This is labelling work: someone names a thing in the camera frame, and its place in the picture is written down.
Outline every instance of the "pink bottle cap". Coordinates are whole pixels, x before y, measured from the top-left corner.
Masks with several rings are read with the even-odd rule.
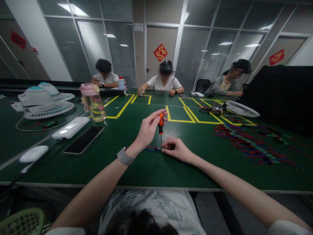
[[[99,87],[93,83],[83,83],[79,88],[83,96],[93,96],[99,94]]]

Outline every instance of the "hand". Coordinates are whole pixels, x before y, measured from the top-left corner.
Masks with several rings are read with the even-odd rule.
[[[243,95],[243,92],[242,91],[236,91],[236,92],[233,92],[232,95],[233,96],[241,96],[241,95]]]
[[[98,87],[102,87],[102,84],[98,82],[98,80],[91,80],[91,83],[97,85]]]
[[[171,90],[169,91],[169,93],[170,93],[171,96],[173,96],[173,95],[175,95],[176,90],[171,89]]]
[[[161,113],[163,113],[163,116],[167,116],[168,114],[166,113],[166,109],[160,109],[142,121],[138,136],[135,140],[142,150],[152,142],[156,133],[157,125],[160,121],[160,116],[158,115]]]
[[[169,150],[169,148],[171,148],[171,145],[175,146],[174,150]],[[192,164],[194,162],[194,159],[198,157],[186,147],[181,139],[168,137],[167,140],[162,144],[162,147],[167,148],[162,149],[163,153],[178,158],[179,160],[186,163]]]
[[[142,88],[139,88],[139,89],[138,89],[138,93],[137,93],[138,96],[140,96],[140,92],[141,92],[141,91],[142,91],[142,93],[144,94],[144,90],[143,90]]]

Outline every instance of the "red decoration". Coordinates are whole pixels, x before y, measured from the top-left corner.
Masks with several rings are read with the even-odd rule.
[[[165,58],[165,56],[167,56],[167,54],[168,53],[163,44],[159,45],[159,47],[154,51],[154,55],[160,62]]]
[[[284,59],[284,49],[280,50],[279,52],[276,52],[274,55],[270,57],[270,65],[274,65],[277,62]]]
[[[26,47],[26,40],[18,35],[16,32],[12,31],[11,33],[11,40],[18,45],[20,48],[25,50]]]

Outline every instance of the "green table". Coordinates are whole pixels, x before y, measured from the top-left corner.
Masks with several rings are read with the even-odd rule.
[[[204,101],[206,106],[223,102],[221,97],[212,100],[179,95],[170,97],[168,92],[146,90],[145,96],[137,97],[137,90],[129,89],[127,96],[111,97],[105,104],[108,118],[102,123],[89,122],[72,139],[57,145],[44,159],[19,182],[25,186],[83,187],[97,173],[110,164],[119,150],[129,146],[136,138],[141,121],[153,111],[167,108],[170,115],[164,127],[163,141],[169,136],[181,138],[195,154],[215,164],[266,192],[312,193],[313,160],[295,150],[278,145],[268,137],[266,141],[278,150],[290,154],[290,159],[302,166],[305,171],[297,170],[289,164],[257,165],[248,160],[241,151],[235,149],[229,139],[212,134],[219,123],[229,123],[229,118],[214,117],[199,112],[196,102]],[[49,138],[57,129],[38,133],[23,133],[15,129],[22,113],[15,112],[9,101],[0,100],[1,110],[1,149],[0,183],[9,184],[17,173],[27,164],[20,163],[19,153],[25,151],[39,140],[39,145],[52,146],[55,140]],[[59,123],[70,121],[83,109],[76,109],[56,117]],[[247,119],[261,123],[258,119]],[[35,121],[23,120],[21,128],[32,126]],[[92,125],[105,126],[104,132],[81,155],[64,154],[64,149]],[[304,137],[284,131],[307,145],[312,143]],[[152,146],[160,146],[160,136],[156,131]],[[221,188],[197,168],[168,157],[161,152],[142,151],[136,161],[127,169],[118,183],[123,188],[171,188],[175,190],[219,191]]]

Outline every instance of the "watch strap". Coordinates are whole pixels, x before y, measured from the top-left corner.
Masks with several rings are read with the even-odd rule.
[[[126,147],[122,148],[121,151],[117,154],[117,158],[120,160],[120,162],[126,166],[130,166],[133,161],[135,160],[134,158],[131,158],[126,154]]]

